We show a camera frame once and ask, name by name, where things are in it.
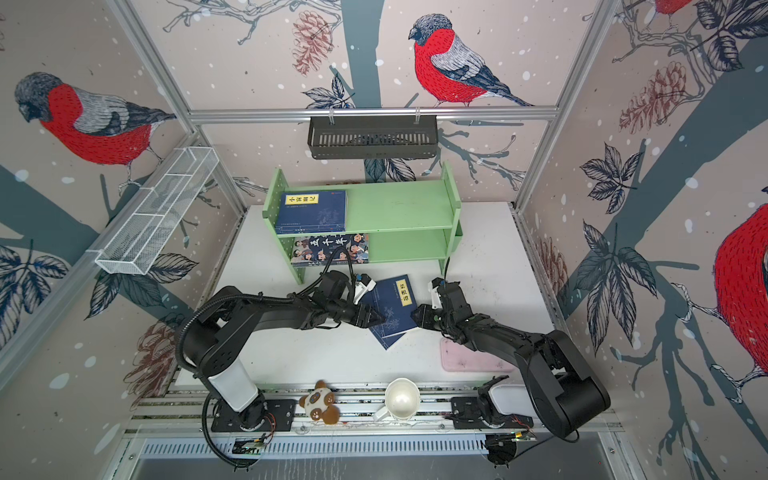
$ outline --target mug handle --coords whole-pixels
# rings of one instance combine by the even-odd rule
[[[383,405],[382,408],[378,409],[376,413],[373,414],[373,421],[378,422],[379,420],[383,420],[389,416],[389,409],[386,408],[386,405]]]

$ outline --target white mug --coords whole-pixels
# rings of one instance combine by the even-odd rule
[[[378,422],[388,416],[395,420],[410,420],[419,410],[422,401],[419,387],[408,379],[393,380],[384,393],[384,406],[373,414]]]

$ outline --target cable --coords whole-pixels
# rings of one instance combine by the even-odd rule
[[[205,400],[203,401],[203,415],[201,415],[203,420],[203,437],[205,437],[205,442],[208,445],[208,448],[219,458],[224,460],[229,465],[232,465],[235,470],[238,468],[245,468],[248,469],[251,465],[258,462],[258,459],[256,460],[239,460],[237,458],[230,458],[226,456],[214,443],[213,439],[210,437],[210,432],[208,432],[208,406],[210,405],[211,399],[214,397],[214,394],[212,392],[208,392],[208,396],[205,397]]]

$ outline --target red bird illustration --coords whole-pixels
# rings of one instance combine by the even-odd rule
[[[485,60],[453,31],[448,17],[432,13],[413,24],[409,40],[414,40],[416,77],[424,89],[443,102],[461,102],[469,106],[476,98],[501,97],[518,105],[531,107],[515,97],[485,65]]]
[[[717,249],[714,275],[717,308],[713,309],[696,305],[685,286],[673,285],[683,290],[688,302],[684,322],[690,319],[693,308],[715,316],[752,356],[755,366],[741,380],[735,380],[722,366],[711,366],[733,384],[736,396],[729,400],[741,403],[744,384],[768,376],[768,204],[726,237]]]
[[[24,77],[15,96],[24,119],[39,119],[73,154],[94,164],[125,165],[128,179],[118,191],[139,185],[131,179],[131,162],[152,151],[149,140],[159,124],[176,118],[114,95],[81,90],[43,72]]]
[[[693,0],[649,0],[650,3],[653,5],[654,8],[654,16],[648,22],[648,26],[645,28],[648,30],[650,28],[650,24],[654,21],[654,18],[656,18],[657,13],[661,13],[664,15],[668,15],[670,26],[667,28],[667,30],[664,33],[667,33],[670,30],[674,30],[677,28],[677,25],[672,25],[672,14],[683,8],[685,5],[688,5]]]

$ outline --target bird wing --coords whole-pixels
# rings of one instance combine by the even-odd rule
[[[123,133],[130,114],[127,102],[115,95],[92,94],[73,87],[83,106],[74,128],[84,134],[112,136]]]
[[[458,35],[453,36],[451,48],[446,53],[433,55],[431,60],[440,73],[463,84],[472,84],[471,79],[485,67],[485,60],[464,45]]]

